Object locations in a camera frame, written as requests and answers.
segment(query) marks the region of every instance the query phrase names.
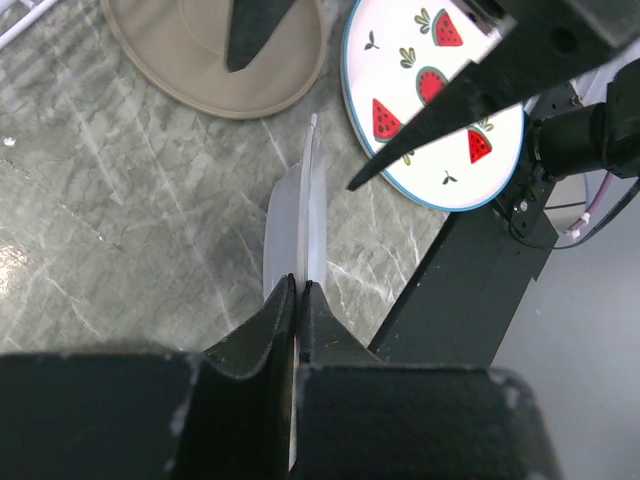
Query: wire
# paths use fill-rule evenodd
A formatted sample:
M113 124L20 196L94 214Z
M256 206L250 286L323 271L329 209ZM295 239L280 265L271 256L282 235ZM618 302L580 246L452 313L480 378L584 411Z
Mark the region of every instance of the wire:
M587 209L584 212L587 215L586 216L583 215L578 220L576 220L575 223L573 223L573 225L569 227L569 229L567 230L567 233L572 233L576 231L580 232L580 229L585 225L587 225L587 223L589 223L588 221L589 217L593 215L593 213L600 206L600 203L602 202L602 199L606 195L607 190L609 189L609 185L611 185L612 181L613 181L613 173L607 172L607 174L604 177L604 180L602 180L602 184L600 185L598 192L596 193L596 196L593 198L593 201L587 206Z
M622 212L626 208L626 206L631 203L636 195L638 195L638 192L640 192L640 177L638 177L636 183L634 183L631 188L627 190L627 193L622 196L622 198L618 201L618 203L616 203L611 211L607 213L604 218L600 220L600 222L595 227L593 227L589 231L589 233L587 233L580 241L572 245L566 245L564 247L545 247L542 245L534 245L528 243L513 230L513 216L511 216L511 219L509 220L509 235L511 235L511 237L519 244L524 245L525 247L535 248L536 250L569 250L570 248L579 247L580 245L595 237L607 225L609 225L620 214L620 212Z
M553 207L545 207L545 210L558 210L560 208L581 207L582 205L586 205L586 204L587 202L565 203L564 205L554 205Z
M584 204L588 207L591 205L591 180L589 180L589 175L586 173L582 174L582 178L584 180Z

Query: marble countertop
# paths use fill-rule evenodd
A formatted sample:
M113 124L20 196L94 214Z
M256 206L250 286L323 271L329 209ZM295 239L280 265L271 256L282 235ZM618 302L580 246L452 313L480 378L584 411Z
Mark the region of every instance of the marble countertop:
M352 5L324 1L320 78L258 121L200 114L152 87L98 0L58 3L0 51L0 351L200 350L249 318L269 196L313 112L327 155L326 294L367 344L446 215L380 177L345 190L366 161L339 79Z

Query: watermelon print plate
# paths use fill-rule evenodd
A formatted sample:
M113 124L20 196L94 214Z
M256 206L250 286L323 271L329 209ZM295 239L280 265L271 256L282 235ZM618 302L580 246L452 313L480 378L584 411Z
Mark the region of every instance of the watermelon print plate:
M347 112L369 156L462 70L497 43L447 0L359 0L342 45ZM511 178L524 112L514 106L409 152L383 173L412 200L441 210L478 208Z

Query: beige plate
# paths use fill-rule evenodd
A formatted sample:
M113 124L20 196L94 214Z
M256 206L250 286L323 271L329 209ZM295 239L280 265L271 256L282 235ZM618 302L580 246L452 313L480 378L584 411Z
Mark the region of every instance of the beige plate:
M127 56L156 86L206 113L250 119L277 113L313 85L326 54L319 0L297 0L239 72L224 65L231 0L101 0Z

